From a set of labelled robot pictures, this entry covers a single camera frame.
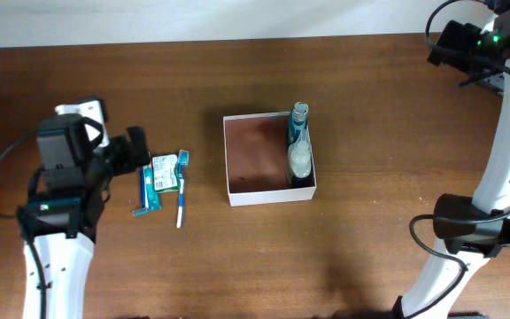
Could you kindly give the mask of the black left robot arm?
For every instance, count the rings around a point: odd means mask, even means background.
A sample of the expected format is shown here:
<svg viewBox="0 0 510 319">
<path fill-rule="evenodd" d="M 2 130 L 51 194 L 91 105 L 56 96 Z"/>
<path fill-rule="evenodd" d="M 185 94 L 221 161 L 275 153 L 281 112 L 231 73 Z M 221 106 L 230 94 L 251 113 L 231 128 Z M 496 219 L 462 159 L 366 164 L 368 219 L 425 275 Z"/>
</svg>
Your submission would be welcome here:
<svg viewBox="0 0 510 319">
<path fill-rule="evenodd" d="M 147 165 L 142 128 L 102 146 L 103 124 L 76 113 L 42 121 L 36 142 L 42 165 L 34 172 L 27 202 L 16 212 L 25 242 L 25 318 L 81 318 L 97 224 L 118 175 Z"/>
</svg>

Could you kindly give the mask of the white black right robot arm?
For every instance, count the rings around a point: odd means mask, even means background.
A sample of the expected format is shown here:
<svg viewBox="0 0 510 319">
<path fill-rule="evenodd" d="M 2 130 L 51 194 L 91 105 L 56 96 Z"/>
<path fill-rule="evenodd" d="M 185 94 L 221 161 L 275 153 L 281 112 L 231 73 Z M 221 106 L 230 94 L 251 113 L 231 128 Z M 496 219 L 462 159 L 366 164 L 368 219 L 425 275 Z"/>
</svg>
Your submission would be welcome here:
<svg viewBox="0 0 510 319">
<path fill-rule="evenodd" d="M 467 84 L 496 79 L 502 95 L 491 155 L 471 197 L 443 194 L 428 220 L 436 236 L 413 287 L 398 297 L 393 318 L 447 318 L 470 278 L 510 246 L 510 1 L 487 1 L 484 27 L 450 21 L 437 41 L 424 32 L 429 62 L 468 74 Z"/>
</svg>

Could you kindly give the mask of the teal mouthwash bottle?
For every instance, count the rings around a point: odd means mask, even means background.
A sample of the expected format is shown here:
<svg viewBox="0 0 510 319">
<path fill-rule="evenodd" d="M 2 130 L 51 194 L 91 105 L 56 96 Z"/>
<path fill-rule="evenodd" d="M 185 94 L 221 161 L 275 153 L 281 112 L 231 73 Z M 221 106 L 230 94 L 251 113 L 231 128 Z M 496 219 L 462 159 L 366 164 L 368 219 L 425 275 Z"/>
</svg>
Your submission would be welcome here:
<svg viewBox="0 0 510 319">
<path fill-rule="evenodd" d="M 296 102 L 291 111 L 288 121 L 288 130 L 286 135 L 286 147 L 289 148 L 294 144 L 303 129 L 308 124 L 309 105 L 305 102 Z"/>
</svg>

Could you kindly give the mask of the clear pump soap bottle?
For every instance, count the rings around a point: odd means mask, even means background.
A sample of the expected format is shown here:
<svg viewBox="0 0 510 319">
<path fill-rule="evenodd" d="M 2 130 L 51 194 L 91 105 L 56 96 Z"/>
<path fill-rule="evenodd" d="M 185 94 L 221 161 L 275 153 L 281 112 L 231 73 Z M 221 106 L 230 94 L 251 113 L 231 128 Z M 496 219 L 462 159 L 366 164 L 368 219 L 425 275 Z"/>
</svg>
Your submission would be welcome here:
<svg viewBox="0 0 510 319">
<path fill-rule="evenodd" d="M 312 152 L 307 141 L 298 141 L 288 150 L 286 176 L 292 188 L 306 187 L 312 177 Z"/>
</svg>

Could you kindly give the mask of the blue white toothbrush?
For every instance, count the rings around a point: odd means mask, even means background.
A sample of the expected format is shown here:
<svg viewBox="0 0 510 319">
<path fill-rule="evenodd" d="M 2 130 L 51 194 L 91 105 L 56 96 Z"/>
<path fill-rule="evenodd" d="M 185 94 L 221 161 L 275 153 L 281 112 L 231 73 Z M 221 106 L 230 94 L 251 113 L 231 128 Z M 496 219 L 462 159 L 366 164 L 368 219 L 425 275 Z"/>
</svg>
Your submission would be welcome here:
<svg viewBox="0 0 510 319">
<path fill-rule="evenodd" d="M 178 198 L 178 208 L 177 208 L 177 217 L 176 217 L 176 228 L 180 229 L 183 224 L 183 206 L 184 206 L 184 187 L 185 187 L 185 179 L 183 176 L 183 168 L 189 164 L 189 152 L 186 150 L 179 150 L 178 154 L 178 165 L 177 165 L 177 173 L 179 178 L 179 198 Z"/>
</svg>

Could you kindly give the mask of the green Dettol soap pack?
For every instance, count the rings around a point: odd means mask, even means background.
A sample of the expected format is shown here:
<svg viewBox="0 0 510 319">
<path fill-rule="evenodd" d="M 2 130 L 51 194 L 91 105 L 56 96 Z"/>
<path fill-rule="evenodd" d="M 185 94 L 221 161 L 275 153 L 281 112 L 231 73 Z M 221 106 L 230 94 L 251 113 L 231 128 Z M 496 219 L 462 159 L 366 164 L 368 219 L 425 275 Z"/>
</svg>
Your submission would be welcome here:
<svg viewBox="0 0 510 319">
<path fill-rule="evenodd" d="M 153 157 L 151 164 L 154 190 L 157 193 L 179 190 L 180 180 L 177 175 L 178 158 L 175 154 Z"/>
</svg>

